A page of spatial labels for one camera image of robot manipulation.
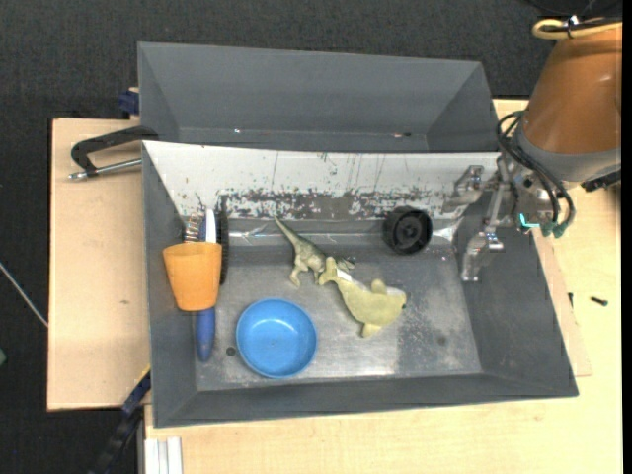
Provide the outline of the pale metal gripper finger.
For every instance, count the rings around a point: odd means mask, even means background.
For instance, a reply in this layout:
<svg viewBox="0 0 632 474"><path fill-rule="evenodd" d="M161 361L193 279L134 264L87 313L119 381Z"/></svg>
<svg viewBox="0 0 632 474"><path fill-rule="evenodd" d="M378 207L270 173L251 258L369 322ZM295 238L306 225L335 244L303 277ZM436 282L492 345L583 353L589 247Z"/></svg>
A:
<svg viewBox="0 0 632 474"><path fill-rule="evenodd" d="M482 269L505 249L495 231L479 231L467 242L462 257L460 278L466 282L479 280Z"/></svg>
<svg viewBox="0 0 632 474"><path fill-rule="evenodd" d="M475 203L483 194L485 182L482 165L469 166L463 175L454 183L452 192L446 196L441 206L442 213L454 213Z"/></svg>

